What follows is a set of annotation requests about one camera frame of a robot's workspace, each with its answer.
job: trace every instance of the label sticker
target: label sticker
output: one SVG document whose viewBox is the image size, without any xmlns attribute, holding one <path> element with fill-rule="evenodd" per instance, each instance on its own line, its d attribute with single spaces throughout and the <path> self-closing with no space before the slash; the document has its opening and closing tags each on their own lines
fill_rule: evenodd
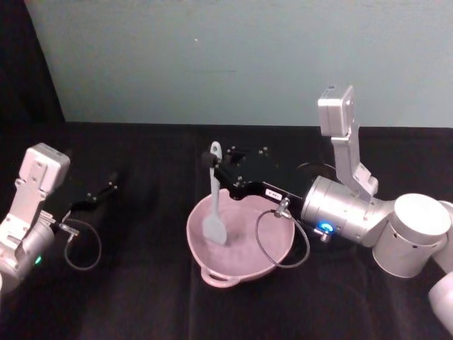
<svg viewBox="0 0 453 340">
<path fill-rule="evenodd" d="M 280 195 L 279 193 L 276 193 L 275 191 L 272 191 L 270 189 L 266 189 L 266 196 L 274 198 L 275 200 L 282 200 L 283 199 L 282 195 Z"/>
</svg>

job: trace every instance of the black tablecloth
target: black tablecloth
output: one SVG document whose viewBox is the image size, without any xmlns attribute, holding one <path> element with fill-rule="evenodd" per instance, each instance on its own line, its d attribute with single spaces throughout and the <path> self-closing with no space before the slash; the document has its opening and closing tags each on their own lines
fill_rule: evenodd
<svg viewBox="0 0 453 340">
<path fill-rule="evenodd" d="M 416 192 L 453 201 L 452 130 L 364 128 L 360 136 L 379 198 Z M 2 302 L 0 339 L 451 339 L 428 302 L 443 277 L 435 263 L 414 279 L 398 279 L 377 267 L 370 249 L 339 238 L 314 244 L 296 269 L 229 290 L 203 283 L 185 222 L 210 191 L 200 155 L 212 140 L 267 146 L 289 166 L 333 160 L 315 127 L 0 127 L 0 216 L 26 148 L 38 142 L 73 150 L 67 186 L 98 186 L 118 164 L 129 170 L 103 220 L 99 266 L 79 273 L 44 254 Z M 297 255 L 295 249 L 290 257 Z"/>
</svg>

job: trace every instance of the spatula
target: spatula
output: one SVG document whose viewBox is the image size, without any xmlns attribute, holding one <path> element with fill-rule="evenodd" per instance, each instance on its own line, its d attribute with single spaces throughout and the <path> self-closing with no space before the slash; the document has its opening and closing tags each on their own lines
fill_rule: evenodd
<svg viewBox="0 0 453 340">
<path fill-rule="evenodd" d="M 213 142 L 210 149 L 212 154 L 222 158 L 222 149 L 220 143 Z M 220 183 L 214 177 L 214 169 L 210 169 L 211 175 L 211 194 L 212 194 L 212 211 L 203 220 L 203 236 L 215 243 L 224 245 L 227 242 L 227 229 L 219 216 L 219 191 Z"/>
</svg>

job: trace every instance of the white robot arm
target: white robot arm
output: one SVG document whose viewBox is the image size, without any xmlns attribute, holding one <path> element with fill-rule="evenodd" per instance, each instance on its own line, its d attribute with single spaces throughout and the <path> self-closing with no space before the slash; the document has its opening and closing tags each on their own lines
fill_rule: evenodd
<svg viewBox="0 0 453 340">
<path fill-rule="evenodd" d="M 2 294 L 21 283 L 39 255 L 53 242 L 51 225 L 55 220 L 42 207 L 47 197 L 62 185 L 69 164 L 67 155 L 46 144 L 27 149 L 15 182 L 16 195 L 0 224 Z"/>
<path fill-rule="evenodd" d="M 354 89 L 329 86 L 318 107 L 321 134 L 333 144 L 336 176 L 284 173 L 267 147 L 258 152 L 232 147 L 224 159 L 210 154 L 203 159 L 233 199 L 262 196 L 312 226 L 322 242 L 335 233 L 371 247 L 375 261 L 391 275 L 414 277 L 433 257 L 448 275 L 429 298 L 453 334 L 453 204 L 417 193 L 392 201 L 375 198 L 378 180 L 360 162 Z"/>
<path fill-rule="evenodd" d="M 377 180 L 360 163 L 353 103 L 351 86 L 331 86 L 319 99 L 321 133 L 331 136 L 343 185 L 318 177 L 302 219 L 327 221 L 341 236 L 372 247 L 379 266 L 394 276 L 414 277 L 433 257 L 447 275 L 430 291 L 430 302 L 453 334 L 453 204 L 417 193 L 387 202 L 373 198 Z"/>
</svg>

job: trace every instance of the metal bracket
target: metal bracket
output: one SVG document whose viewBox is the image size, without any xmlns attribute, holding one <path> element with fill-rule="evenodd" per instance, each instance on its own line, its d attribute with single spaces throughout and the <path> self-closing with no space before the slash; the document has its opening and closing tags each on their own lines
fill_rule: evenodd
<svg viewBox="0 0 453 340">
<path fill-rule="evenodd" d="M 292 216 L 288 211 L 288 205 L 289 205 L 289 198 L 285 197 L 282 199 L 280 202 L 280 205 L 278 206 L 277 210 L 274 212 L 274 216 L 277 218 L 287 218 L 288 220 L 291 220 Z"/>
<path fill-rule="evenodd" d="M 79 235 L 79 231 L 77 229 L 71 228 L 69 225 L 66 225 L 64 223 L 60 223 L 58 225 L 58 228 L 69 234 L 68 243 L 70 243 L 73 238 Z"/>
<path fill-rule="evenodd" d="M 360 163 L 359 125 L 354 116 L 354 88 L 329 86 L 318 100 L 321 134 L 330 136 L 338 179 L 362 200 L 370 202 L 378 180 Z"/>
</svg>

